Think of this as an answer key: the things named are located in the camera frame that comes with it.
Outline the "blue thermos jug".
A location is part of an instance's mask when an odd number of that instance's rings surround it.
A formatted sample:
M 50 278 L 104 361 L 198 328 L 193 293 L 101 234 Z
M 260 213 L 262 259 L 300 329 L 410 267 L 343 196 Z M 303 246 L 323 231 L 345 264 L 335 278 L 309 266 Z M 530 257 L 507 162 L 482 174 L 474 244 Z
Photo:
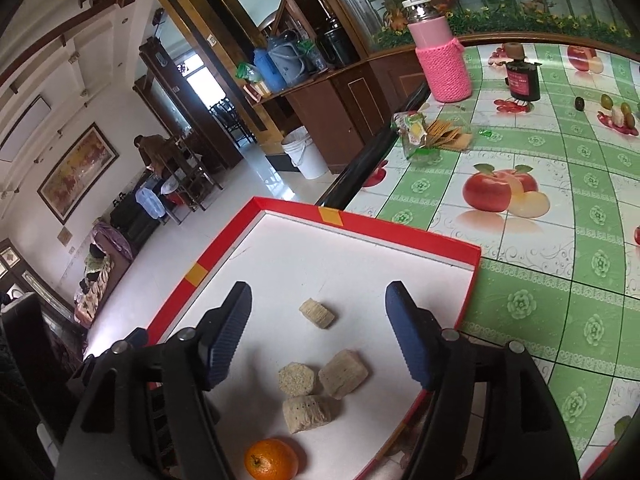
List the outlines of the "blue thermos jug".
M 276 64 L 273 63 L 266 49 L 256 48 L 254 50 L 253 61 L 271 93 L 279 93 L 288 88 L 288 84 L 280 74 Z

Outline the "person in dark jacket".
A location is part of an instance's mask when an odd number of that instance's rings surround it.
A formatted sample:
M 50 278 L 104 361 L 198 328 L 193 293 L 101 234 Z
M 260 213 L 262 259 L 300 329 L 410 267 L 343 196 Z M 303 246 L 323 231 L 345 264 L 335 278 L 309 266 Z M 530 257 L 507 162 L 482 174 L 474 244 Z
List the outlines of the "person in dark jacket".
M 174 159 L 172 154 L 174 146 L 163 136 L 139 134 L 134 138 L 134 146 L 138 149 L 145 168 L 151 170 L 157 177 L 163 177 L 171 172 L 169 162 Z

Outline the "wooden cabinet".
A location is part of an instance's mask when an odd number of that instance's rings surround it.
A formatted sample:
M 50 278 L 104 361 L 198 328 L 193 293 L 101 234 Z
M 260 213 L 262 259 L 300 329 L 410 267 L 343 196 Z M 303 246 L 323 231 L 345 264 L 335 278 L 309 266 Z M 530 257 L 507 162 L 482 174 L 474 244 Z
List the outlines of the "wooden cabinet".
M 411 46 L 329 70 L 253 103 L 280 133 L 304 126 L 328 168 L 342 171 L 425 81 Z

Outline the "beige cake block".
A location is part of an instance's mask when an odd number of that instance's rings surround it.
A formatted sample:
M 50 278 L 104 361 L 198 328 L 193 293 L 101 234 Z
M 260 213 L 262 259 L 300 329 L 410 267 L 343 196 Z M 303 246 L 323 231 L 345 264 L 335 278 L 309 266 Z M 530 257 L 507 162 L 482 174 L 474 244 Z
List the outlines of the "beige cake block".
M 347 349 L 338 352 L 318 373 L 324 392 L 335 400 L 354 392 L 368 376 L 369 370 L 358 354 Z
M 306 364 L 291 362 L 278 371 L 279 389 L 290 398 L 309 396 L 316 382 L 316 373 Z
M 335 314 L 312 298 L 304 301 L 298 310 L 304 318 L 320 330 L 326 330 L 335 321 Z
M 341 411 L 341 402 L 329 396 L 296 396 L 282 403 L 282 414 L 289 434 L 329 425 L 340 416 Z

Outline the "snack packets pile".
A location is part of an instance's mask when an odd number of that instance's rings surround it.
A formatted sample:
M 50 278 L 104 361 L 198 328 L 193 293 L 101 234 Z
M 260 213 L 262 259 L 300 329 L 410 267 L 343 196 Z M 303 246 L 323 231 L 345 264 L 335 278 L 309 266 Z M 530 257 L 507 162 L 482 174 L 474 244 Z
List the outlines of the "snack packets pile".
M 421 112 L 394 115 L 392 126 L 401 140 L 407 160 L 430 156 L 440 150 L 462 152 L 473 142 L 471 126 L 462 117 L 428 118 Z

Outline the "pink knit-sleeved bottle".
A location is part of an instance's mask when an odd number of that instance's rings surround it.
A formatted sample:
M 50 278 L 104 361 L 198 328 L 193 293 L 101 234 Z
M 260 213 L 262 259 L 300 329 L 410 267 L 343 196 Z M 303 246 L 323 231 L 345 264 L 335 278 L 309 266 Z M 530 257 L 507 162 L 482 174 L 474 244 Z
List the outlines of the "pink knit-sleeved bottle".
M 431 0 L 405 0 L 402 10 L 434 99 L 442 103 L 467 99 L 472 94 L 472 81 L 464 62 L 464 47 L 451 32 L 447 19 Z

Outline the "framed wall painting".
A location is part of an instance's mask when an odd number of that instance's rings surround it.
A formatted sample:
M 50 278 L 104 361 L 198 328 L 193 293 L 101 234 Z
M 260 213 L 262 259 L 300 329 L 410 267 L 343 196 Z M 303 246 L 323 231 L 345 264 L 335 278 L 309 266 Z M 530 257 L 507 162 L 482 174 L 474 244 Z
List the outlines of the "framed wall painting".
M 93 122 L 54 165 L 38 195 L 64 226 L 96 181 L 119 158 L 118 151 Z

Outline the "white plastic bucket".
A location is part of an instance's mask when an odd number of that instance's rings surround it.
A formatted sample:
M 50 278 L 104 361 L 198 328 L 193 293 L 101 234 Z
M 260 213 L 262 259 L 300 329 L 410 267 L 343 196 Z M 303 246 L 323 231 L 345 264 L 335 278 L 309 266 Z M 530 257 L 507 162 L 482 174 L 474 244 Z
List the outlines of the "white plastic bucket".
M 288 133 L 281 141 L 281 146 L 292 165 L 305 179 L 316 180 L 329 171 L 326 161 L 305 126 Z

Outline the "red white tray box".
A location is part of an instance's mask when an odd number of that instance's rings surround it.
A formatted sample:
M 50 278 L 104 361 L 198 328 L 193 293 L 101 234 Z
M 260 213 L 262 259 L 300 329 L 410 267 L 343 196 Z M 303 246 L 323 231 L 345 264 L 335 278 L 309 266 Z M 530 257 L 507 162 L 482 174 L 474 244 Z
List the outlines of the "red white tray box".
M 232 286 L 252 290 L 252 312 L 228 377 L 207 393 L 234 478 L 255 442 L 283 438 L 305 479 L 352 479 L 382 448 L 420 396 L 385 311 L 401 281 L 442 327 L 462 321 L 480 248 L 456 238 L 331 208 L 255 197 L 230 220 L 179 282 L 149 327 L 163 341 L 219 307 Z M 335 314 L 326 329 L 299 312 L 307 299 Z M 340 401 L 329 425 L 289 434 L 278 371 L 291 362 L 320 370 L 352 350 L 368 378 Z

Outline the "orange tangerine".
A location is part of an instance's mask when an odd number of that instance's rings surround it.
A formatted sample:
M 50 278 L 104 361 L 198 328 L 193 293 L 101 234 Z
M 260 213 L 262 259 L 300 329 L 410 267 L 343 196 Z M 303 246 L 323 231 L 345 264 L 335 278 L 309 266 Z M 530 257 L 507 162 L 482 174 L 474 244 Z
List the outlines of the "orange tangerine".
M 253 479 L 291 480 L 298 474 L 299 459 L 284 441 L 265 439 L 246 450 L 244 467 Z

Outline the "black jar with cork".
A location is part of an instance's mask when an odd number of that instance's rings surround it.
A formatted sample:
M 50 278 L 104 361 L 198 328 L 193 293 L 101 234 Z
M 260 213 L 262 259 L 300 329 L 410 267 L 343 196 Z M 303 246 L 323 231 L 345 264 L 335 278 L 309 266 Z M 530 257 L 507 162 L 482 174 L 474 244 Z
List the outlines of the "black jar with cork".
M 524 47 L 518 42 L 503 45 L 506 62 L 506 80 L 511 96 L 524 102 L 536 102 L 540 99 L 538 64 L 526 60 Z

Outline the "small dark olive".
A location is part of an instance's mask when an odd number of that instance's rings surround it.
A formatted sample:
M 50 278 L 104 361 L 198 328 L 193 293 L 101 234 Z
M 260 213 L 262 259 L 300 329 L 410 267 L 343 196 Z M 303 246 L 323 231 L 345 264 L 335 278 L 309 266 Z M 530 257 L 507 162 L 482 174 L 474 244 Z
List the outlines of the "small dark olive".
M 581 96 L 576 96 L 574 107 L 578 112 L 583 112 L 585 110 L 585 100 Z

